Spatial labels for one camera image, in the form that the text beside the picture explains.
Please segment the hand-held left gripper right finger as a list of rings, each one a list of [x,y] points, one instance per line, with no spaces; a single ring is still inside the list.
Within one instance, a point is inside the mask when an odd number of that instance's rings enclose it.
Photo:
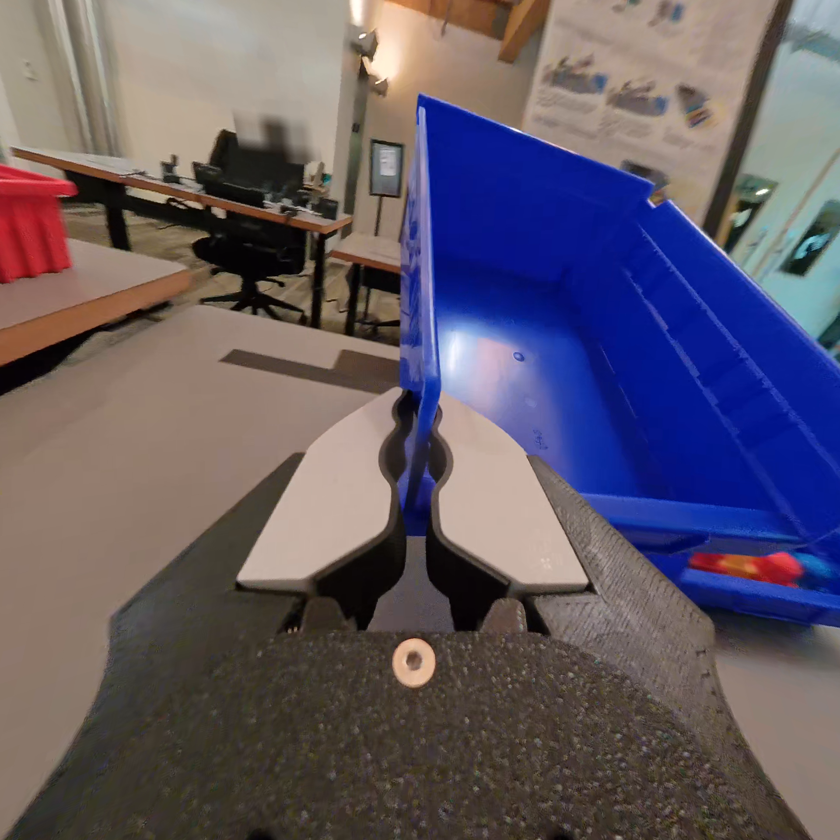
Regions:
[[[474,631],[494,602],[586,591],[590,579],[525,449],[446,393],[429,438],[434,478],[429,580],[455,629]]]

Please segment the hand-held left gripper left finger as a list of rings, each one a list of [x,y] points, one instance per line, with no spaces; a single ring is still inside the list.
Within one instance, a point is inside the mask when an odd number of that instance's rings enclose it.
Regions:
[[[237,573],[239,588],[331,598],[368,628],[406,565],[398,480],[410,414],[396,386],[309,446]]]

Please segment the blue plastic bin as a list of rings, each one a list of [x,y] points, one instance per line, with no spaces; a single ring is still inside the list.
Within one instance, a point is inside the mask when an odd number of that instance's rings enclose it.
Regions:
[[[699,608],[723,610],[803,626],[839,627],[837,594],[792,589],[689,567],[688,553],[646,554],[647,559]]]
[[[651,185],[420,94],[436,373],[643,551],[838,551],[838,365]]]

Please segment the pile of colourful mega blocks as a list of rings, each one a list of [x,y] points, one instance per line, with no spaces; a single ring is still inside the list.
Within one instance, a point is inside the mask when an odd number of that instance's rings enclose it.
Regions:
[[[694,553],[689,567],[747,581],[828,592],[837,578],[834,568],[809,553],[776,552],[761,556]]]

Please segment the wooden desk with black legs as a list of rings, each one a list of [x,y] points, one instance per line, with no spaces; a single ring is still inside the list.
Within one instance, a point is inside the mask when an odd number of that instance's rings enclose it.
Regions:
[[[332,257],[350,268],[346,276],[349,297],[343,333],[354,336],[359,323],[370,327],[374,333],[382,328],[399,327],[400,318],[381,320],[370,315],[369,298],[366,298],[362,317],[358,315],[361,290],[383,291],[397,297],[402,285],[402,250],[399,242],[367,234],[352,233],[332,249]]]

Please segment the black office chair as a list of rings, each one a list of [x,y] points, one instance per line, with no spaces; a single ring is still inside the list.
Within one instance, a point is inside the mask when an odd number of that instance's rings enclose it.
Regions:
[[[277,309],[295,312],[299,323],[306,325],[308,316],[300,307],[272,297],[259,284],[271,281],[284,287],[281,277],[296,277],[307,261],[308,233],[300,228],[277,225],[276,232],[252,241],[230,233],[213,233],[192,243],[194,256],[211,267],[211,274],[227,273],[241,279],[239,289],[226,295],[202,298],[202,305],[230,303],[233,312],[246,309],[254,315],[265,313],[280,320]]]

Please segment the black computer monitor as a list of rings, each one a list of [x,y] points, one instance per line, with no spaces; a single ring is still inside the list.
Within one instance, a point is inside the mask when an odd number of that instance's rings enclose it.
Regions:
[[[293,162],[285,152],[240,141],[227,129],[217,133],[207,162],[226,182],[259,188],[264,193],[298,189],[305,172],[305,164]]]

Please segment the black framed sign on stand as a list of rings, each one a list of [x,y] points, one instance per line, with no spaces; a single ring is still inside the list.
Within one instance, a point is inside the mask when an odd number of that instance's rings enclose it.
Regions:
[[[383,202],[403,194],[404,143],[371,139],[369,194],[377,199],[374,236],[380,234]]]

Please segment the red plastic bin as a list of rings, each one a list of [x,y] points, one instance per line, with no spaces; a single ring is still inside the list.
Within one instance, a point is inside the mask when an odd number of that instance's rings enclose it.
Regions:
[[[60,200],[77,195],[68,181],[1,166],[1,282],[72,267]]]

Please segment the wall spotlights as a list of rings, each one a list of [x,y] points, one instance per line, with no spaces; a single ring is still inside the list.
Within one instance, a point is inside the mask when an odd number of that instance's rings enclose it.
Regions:
[[[389,80],[373,68],[374,58],[379,47],[379,39],[374,28],[351,27],[349,45],[359,58],[358,78],[364,88],[376,96],[384,98],[389,91]]]

